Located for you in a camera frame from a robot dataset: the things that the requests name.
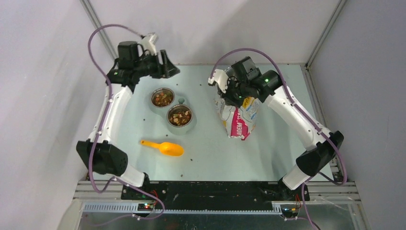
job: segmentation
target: wall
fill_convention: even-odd
[[[0,229],[56,229],[86,172],[76,142],[104,95],[86,49],[93,26],[77,0],[0,6]],[[93,48],[110,68],[98,37]]]
[[[223,54],[257,48],[279,63],[306,62],[338,0],[117,0],[91,1],[101,22],[156,32],[158,49],[174,63],[214,64]],[[109,29],[114,45],[136,37]],[[251,55],[233,55],[224,63]]]
[[[311,74],[374,230],[404,229],[406,1],[348,1]]]

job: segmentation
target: pink label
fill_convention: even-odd
[[[231,122],[231,137],[241,137],[244,140],[248,135],[248,126],[241,118],[238,108],[235,108],[233,121]]]

